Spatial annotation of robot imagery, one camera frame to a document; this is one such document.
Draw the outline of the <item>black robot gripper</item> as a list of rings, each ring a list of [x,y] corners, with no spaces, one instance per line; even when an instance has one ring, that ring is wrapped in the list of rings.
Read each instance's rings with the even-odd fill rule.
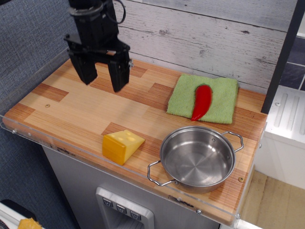
[[[114,92],[129,83],[130,46],[118,39],[119,29],[126,17],[123,11],[117,21],[114,7],[69,7],[77,34],[67,34],[69,56],[83,83],[89,85],[97,77],[96,62],[108,65]]]

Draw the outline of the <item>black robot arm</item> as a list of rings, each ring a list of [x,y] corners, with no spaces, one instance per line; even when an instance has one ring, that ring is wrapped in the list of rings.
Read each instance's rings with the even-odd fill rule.
[[[71,0],[69,13],[77,34],[66,34],[70,60],[79,76],[90,84],[97,78],[95,64],[108,66],[112,87],[120,91],[128,82],[132,60],[129,45],[118,39],[119,21],[111,0]]]

